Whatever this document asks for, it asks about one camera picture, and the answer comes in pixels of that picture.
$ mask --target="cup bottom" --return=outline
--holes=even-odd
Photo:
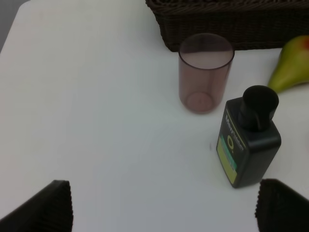
[[[206,113],[214,107],[212,97],[205,92],[192,93],[187,97],[185,105],[197,113]]]

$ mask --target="plastic cup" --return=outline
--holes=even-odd
[[[234,54],[231,43],[215,34],[196,34],[182,42],[179,97],[187,109],[203,114],[220,104]]]

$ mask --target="gray background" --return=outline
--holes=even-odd
[[[29,0],[0,0],[0,53],[18,8]]]

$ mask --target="bottle label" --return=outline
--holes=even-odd
[[[246,145],[237,132],[227,109],[223,116],[217,152],[224,171],[233,184],[237,176],[237,168],[241,163]]]

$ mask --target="yellow label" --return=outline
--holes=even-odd
[[[217,152],[218,152],[221,164],[223,166],[223,169],[224,169],[228,179],[233,184],[235,182],[237,172],[232,168],[232,164],[228,160],[227,154],[225,153],[225,151],[223,149],[222,142],[225,143],[224,141],[221,140],[221,137],[219,137]]]

